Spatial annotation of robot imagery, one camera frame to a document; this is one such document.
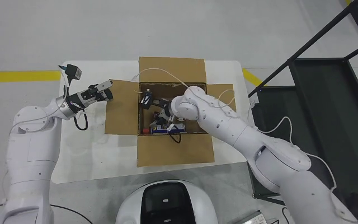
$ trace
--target yellow floor line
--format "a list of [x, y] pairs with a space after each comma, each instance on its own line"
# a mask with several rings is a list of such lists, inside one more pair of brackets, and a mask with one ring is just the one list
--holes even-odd
[[244, 74], [244, 78], [253, 84], [255, 87], [258, 86], [262, 81], [257, 78], [254, 74], [249, 72], [247, 69], [242, 69], [242, 73]]
[[60, 71], [9, 71], [0, 72], [0, 82], [28, 82], [60, 80]]

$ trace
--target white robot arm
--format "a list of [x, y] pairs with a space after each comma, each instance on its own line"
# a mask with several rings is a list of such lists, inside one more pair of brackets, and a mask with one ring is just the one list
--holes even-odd
[[111, 86], [108, 80], [53, 99], [45, 108], [27, 106], [17, 113], [7, 151], [11, 185], [0, 224], [54, 223], [49, 188], [59, 157], [62, 119], [75, 117], [94, 102], [111, 100]]
[[281, 194], [295, 223], [357, 221], [308, 171], [311, 161], [298, 146], [250, 127], [229, 106], [196, 86], [174, 98], [171, 109], [176, 117], [197, 120], [203, 130], [238, 150], [247, 159], [256, 179], [267, 189]]

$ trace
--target open cardboard box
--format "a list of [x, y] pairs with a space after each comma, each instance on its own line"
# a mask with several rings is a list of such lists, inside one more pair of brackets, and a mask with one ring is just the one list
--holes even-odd
[[[139, 58], [139, 70], [161, 68], [175, 75], [188, 85], [203, 88], [207, 94], [219, 97], [232, 84], [206, 84], [205, 63], [202, 59], [190, 58]], [[183, 95], [186, 87], [164, 71], [146, 70], [139, 82], [112, 80], [114, 99], [107, 103], [105, 134], [137, 135], [137, 166], [162, 166], [214, 162], [211, 136], [206, 134], [195, 121], [185, 121], [187, 134], [182, 134], [180, 144], [169, 135], [144, 135], [142, 130], [152, 122], [153, 112], [161, 108], [151, 106], [149, 110], [139, 107], [141, 95], [146, 89], [154, 97], [172, 99]], [[220, 100], [228, 103], [234, 96], [229, 91]], [[235, 102], [230, 105], [236, 110]]]

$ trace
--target gray floor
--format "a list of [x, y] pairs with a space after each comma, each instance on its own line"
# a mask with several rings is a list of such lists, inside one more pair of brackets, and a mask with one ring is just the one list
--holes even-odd
[[[66, 60], [160, 56], [238, 60], [264, 79], [344, 6], [344, 0], [2, 1], [0, 71], [54, 70]], [[357, 40], [357, 28], [348, 17], [303, 56], [342, 57], [357, 48]], [[358, 59], [351, 63], [358, 67]], [[288, 71], [270, 82], [291, 84]], [[247, 82], [247, 88], [250, 91], [254, 86]], [[58, 82], [0, 83], [0, 178], [6, 172], [7, 135], [13, 116], [24, 106], [47, 105], [57, 93]], [[188, 180], [205, 189], [219, 223], [243, 218], [257, 209], [271, 219], [269, 223], [273, 218], [285, 223], [280, 206], [251, 197], [245, 163], [52, 184], [50, 198], [95, 223], [114, 223], [126, 196], [149, 180], [166, 178]], [[54, 210], [55, 223], [86, 223], [75, 214]]]

